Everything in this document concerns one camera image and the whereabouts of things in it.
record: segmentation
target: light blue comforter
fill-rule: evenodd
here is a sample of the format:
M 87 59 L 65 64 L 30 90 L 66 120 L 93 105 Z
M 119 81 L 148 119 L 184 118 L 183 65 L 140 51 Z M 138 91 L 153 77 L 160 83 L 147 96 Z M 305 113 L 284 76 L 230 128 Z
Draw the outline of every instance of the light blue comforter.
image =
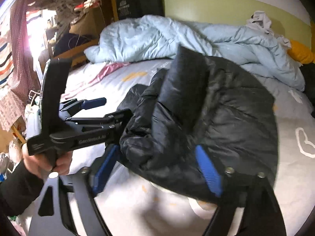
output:
M 298 62 L 287 55 L 274 37 L 246 26 L 179 22 L 146 15 L 104 28 L 99 45 L 87 48 L 84 53 L 93 63 L 135 62 L 174 58 L 178 45 L 207 56 L 227 58 L 252 74 L 277 78 L 304 90 Z

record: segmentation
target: bed sheet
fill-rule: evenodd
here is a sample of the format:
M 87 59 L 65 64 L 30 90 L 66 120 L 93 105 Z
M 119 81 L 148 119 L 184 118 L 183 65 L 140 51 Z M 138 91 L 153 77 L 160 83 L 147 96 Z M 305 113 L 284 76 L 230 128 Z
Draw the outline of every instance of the bed sheet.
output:
M 80 111 L 76 117 L 102 117 L 116 110 L 128 90 L 137 83 L 149 85 L 158 68 L 168 68 L 171 60 L 131 64 L 106 76 L 101 82 L 77 94 L 77 99 L 105 97 L 107 104 Z M 77 84 L 101 64 L 87 64 L 70 73 L 67 88 Z M 315 120 L 307 97 L 277 79 L 258 77 L 275 96 L 274 112 L 279 132 L 279 165 L 275 194 L 283 213 L 287 235 L 294 236 L 315 205 Z M 104 144 L 75 150 L 70 173 L 90 166 L 104 153 Z M 187 198 L 153 185 L 117 163 L 104 192 L 95 199 L 114 236 L 117 235 L 202 235 L 216 206 Z M 78 233 L 85 231 L 74 197 L 70 206 Z M 27 229 L 32 204 L 22 216 Z M 235 235 L 243 209 L 237 209 L 229 235 Z

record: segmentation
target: yellow cushion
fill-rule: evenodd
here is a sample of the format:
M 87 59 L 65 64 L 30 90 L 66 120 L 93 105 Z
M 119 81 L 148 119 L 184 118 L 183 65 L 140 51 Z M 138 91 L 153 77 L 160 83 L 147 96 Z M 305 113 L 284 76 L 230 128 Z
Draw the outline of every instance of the yellow cushion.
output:
M 288 54 L 291 58 L 302 64 L 309 64 L 315 61 L 315 54 L 304 44 L 294 40 L 290 40 L 290 42 L 292 48 L 288 50 Z

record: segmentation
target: bolt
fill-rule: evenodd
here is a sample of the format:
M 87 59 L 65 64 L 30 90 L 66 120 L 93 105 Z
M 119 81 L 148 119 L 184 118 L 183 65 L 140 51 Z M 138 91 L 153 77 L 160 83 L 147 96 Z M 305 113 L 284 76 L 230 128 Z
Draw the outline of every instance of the bolt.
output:
M 265 173 L 264 172 L 259 172 L 257 174 L 257 176 L 260 177 L 260 178 L 264 178 L 265 177 Z
M 233 173 L 234 173 L 234 168 L 227 167 L 227 168 L 225 169 L 225 172 L 228 173 L 228 174 L 233 174 Z
M 89 171 L 89 167 L 83 167 L 81 170 L 81 173 L 84 174 L 84 173 L 87 173 L 88 171 Z

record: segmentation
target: jacket sleeve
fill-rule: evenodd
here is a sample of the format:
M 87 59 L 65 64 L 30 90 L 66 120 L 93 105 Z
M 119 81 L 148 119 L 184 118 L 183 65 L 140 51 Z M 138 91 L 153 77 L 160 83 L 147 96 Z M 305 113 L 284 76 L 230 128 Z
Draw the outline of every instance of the jacket sleeve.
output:
M 11 176 L 0 184 L 0 206 L 7 216 L 17 216 L 34 201 L 44 185 L 42 179 L 30 173 L 21 161 Z

